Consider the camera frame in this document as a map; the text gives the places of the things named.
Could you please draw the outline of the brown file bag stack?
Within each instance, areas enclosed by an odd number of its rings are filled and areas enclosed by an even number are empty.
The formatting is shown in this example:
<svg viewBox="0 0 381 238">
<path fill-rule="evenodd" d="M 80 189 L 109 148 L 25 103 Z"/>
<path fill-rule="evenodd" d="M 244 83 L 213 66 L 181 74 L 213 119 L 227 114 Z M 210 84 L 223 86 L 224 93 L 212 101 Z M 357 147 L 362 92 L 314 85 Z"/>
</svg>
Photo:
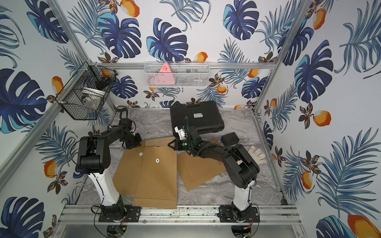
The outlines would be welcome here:
<svg viewBox="0 0 381 238">
<path fill-rule="evenodd" d="M 222 162 L 188 155 L 186 152 L 177 155 L 177 171 L 187 189 L 190 191 L 226 171 Z"/>
</svg>

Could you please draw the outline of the brown kraft file bag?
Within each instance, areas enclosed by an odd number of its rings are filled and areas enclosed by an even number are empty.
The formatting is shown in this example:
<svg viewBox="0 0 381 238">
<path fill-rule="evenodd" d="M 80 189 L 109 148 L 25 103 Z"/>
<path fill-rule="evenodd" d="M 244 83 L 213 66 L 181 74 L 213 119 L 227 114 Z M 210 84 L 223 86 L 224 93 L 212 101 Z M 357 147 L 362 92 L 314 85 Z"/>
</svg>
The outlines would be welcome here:
<svg viewBox="0 0 381 238">
<path fill-rule="evenodd" d="M 143 156 L 145 142 L 140 147 L 125 150 L 116 173 L 113 183 L 119 194 L 124 196 L 135 196 L 142 173 Z"/>
</svg>

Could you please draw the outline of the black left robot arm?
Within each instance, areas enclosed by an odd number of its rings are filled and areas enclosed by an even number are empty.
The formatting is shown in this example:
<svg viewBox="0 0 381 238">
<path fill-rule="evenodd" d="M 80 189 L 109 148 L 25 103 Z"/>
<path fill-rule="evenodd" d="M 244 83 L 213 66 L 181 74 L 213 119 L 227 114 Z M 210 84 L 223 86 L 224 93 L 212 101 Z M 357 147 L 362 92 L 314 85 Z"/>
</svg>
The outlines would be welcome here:
<svg viewBox="0 0 381 238">
<path fill-rule="evenodd" d="M 115 141 L 131 150 L 141 146 L 141 135 L 135 133 L 136 124 L 129 119 L 127 107 L 118 109 L 119 121 L 116 126 L 109 126 L 106 131 L 82 137 L 79 141 L 76 167 L 81 169 L 93 182 L 101 203 L 96 205 L 94 214 L 99 222 L 124 222 L 128 216 L 123 199 L 117 192 L 108 170 L 111 164 L 110 145 Z"/>
</svg>

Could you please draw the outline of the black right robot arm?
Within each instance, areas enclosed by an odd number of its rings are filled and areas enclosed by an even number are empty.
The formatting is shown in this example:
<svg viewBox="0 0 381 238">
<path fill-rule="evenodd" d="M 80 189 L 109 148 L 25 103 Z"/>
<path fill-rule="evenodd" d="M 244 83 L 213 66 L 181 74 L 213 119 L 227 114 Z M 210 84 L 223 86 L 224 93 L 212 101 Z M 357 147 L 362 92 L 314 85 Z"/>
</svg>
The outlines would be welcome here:
<svg viewBox="0 0 381 238">
<path fill-rule="evenodd" d="M 175 139 L 168 146 L 175 151 L 186 151 L 194 157 L 213 159 L 223 163 L 235 185 L 234 199 L 229 206 L 221 206 L 217 216 L 221 222 L 258 222 L 251 194 L 260 168 L 241 144 L 221 146 L 204 141 L 194 126 L 175 127 Z"/>
</svg>

